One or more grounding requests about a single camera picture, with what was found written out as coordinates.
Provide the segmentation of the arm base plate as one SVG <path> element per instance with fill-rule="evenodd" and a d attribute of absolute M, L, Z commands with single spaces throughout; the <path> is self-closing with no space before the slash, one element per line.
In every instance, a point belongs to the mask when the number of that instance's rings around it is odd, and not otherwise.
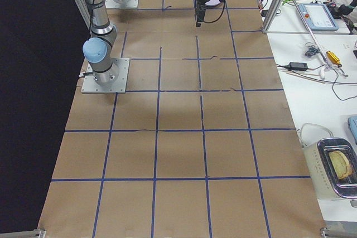
<path fill-rule="evenodd" d="M 104 73 L 94 72 L 88 65 L 81 92 L 84 94 L 124 94 L 127 88 L 130 58 L 112 58 L 111 68 Z"/>
<path fill-rule="evenodd" d="M 137 9 L 139 0 L 105 0 L 107 9 Z"/>

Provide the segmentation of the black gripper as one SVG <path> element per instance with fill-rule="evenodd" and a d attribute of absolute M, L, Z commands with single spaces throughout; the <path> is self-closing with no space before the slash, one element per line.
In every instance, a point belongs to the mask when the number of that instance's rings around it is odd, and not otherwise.
<path fill-rule="evenodd" d="M 195 0 L 196 27 L 205 22 L 206 3 L 209 0 Z"/>

